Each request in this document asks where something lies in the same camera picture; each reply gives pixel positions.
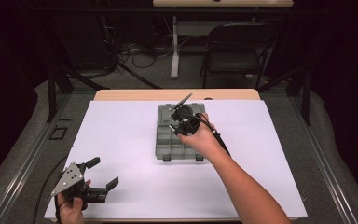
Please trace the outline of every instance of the table leg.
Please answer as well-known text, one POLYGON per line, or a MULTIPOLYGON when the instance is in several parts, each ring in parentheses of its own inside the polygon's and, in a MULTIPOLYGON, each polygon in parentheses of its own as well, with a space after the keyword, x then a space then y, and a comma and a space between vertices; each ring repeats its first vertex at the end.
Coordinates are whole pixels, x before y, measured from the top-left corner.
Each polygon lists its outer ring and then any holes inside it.
POLYGON ((178 78, 178 70, 179 70, 179 49, 178 49, 178 33, 177 33, 177 21, 176 16, 173 17, 172 23, 172 37, 173 37, 173 56, 172 56, 172 68, 171 68, 171 78, 178 78))

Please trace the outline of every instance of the human arm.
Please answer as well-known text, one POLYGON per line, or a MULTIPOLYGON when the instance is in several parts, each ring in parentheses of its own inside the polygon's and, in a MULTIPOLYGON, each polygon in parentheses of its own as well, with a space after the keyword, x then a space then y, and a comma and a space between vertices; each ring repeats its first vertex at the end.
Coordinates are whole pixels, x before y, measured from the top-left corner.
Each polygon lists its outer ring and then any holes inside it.
POLYGON ((205 124, 191 136, 178 137, 212 164, 243 223, 290 223, 275 199, 225 152, 205 124))

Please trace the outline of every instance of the gray carpet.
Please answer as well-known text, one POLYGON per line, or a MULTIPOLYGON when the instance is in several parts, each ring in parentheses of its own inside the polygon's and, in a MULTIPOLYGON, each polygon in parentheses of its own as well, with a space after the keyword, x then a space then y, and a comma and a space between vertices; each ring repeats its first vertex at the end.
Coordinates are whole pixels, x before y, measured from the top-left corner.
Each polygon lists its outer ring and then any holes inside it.
MULTIPOLYGON (((141 61, 139 59, 135 62, 142 62, 144 65, 152 62, 148 62, 148 58, 141 61)), ((128 60, 126 65, 163 88, 187 89, 201 87, 200 62, 199 55, 181 57, 179 78, 175 80, 169 77, 171 57, 157 58, 155 63, 147 69, 135 67, 131 60, 128 60)), ((93 80, 111 89, 149 89, 147 85, 129 73, 120 74, 118 70, 109 76, 93 80)), ((208 80, 209 88, 251 88, 253 85, 252 80, 240 77, 224 79, 211 77, 208 80)), ((76 80, 74 80, 74 86, 76 91, 67 98, 59 93, 61 102, 64 102, 61 105, 62 110, 48 128, 45 124, 48 117, 47 85, 43 83, 36 89, 39 94, 39 102, 34 115, 0 168, 0 202, 7 198, 5 195, 7 187, 10 187, 13 177, 18 174, 24 162, 32 154, 40 134, 48 130, 47 136, 49 136, 55 127, 67 128, 67 132, 62 140, 48 140, 47 137, 45 141, 42 141, 43 144, 37 145, 40 153, 35 155, 34 164, 29 167, 30 172, 23 177, 25 182, 21 185, 18 194, 14 195, 15 200, 11 201, 11 204, 0 204, 1 208, 7 205, 6 213, 0 214, 2 215, 1 223, 32 223, 36 200, 42 184, 53 166, 69 152, 89 102, 93 98, 94 91, 90 87, 76 80)), ((324 176, 315 160, 312 143, 304 129, 303 121, 298 117, 296 99, 285 97, 282 93, 284 86, 283 83, 281 86, 261 94, 261 97, 267 103, 285 156, 309 214, 309 217, 297 220, 295 223, 345 223, 337 209, 334 197, 332 197, 331 189, 326 185, 324 176)), ((323 149, 358 223, 358 186, 337 153, 334 135, 328 116, 324 111, 323 101, 315 94, 312 94, 311 97, 310 119, 311 129, 315 133, 318 144, 323 149)), ((43 191, 42 201, 37 209, 36 223, 51 223, 51 221, 43 219, 47 207, 44 199, 53 189, 62 167, 63 163, 56 169, 43 191)))

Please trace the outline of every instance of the white paper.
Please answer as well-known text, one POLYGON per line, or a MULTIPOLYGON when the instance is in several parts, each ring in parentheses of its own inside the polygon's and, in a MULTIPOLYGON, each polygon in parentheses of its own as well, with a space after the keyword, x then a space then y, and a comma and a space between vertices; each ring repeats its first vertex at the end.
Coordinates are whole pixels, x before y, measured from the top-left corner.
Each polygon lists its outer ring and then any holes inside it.
MULTIPOLYGON (((264 101, 212 100, 210 121, 232 158, 256 179, 289 217, 306 217, 264 101)), ((118 176, 106 203, 90 203, 85 219, 238 218, 212 165, 204 160, 164 162, 155 156, 158 106, 177 102, 92 101, 67 160, 100 157, 86 170, 94 188, 118 176)), ((45 218, 55 218, 50 203, 45 218)))

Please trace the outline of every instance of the plastic organizer box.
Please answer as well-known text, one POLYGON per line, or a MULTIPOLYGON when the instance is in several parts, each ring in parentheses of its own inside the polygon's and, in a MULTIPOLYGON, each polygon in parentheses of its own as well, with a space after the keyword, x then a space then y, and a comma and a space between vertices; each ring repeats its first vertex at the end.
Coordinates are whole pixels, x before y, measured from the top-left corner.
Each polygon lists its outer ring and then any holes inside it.
MULTIPOLYGON (((204 113, 204 104, 186 104, 191 107, 194 114, 204 113)), ((186 160, 195 159, 196 161, 203 161, 203 156, 200 155, 193 147, 183 144, 170 128, 178 125, 178 121, 173 121, 170 115, 172 111, 171 104, 158 106, 158 124, 156 137, 156 157, 158 160, 186 160)))

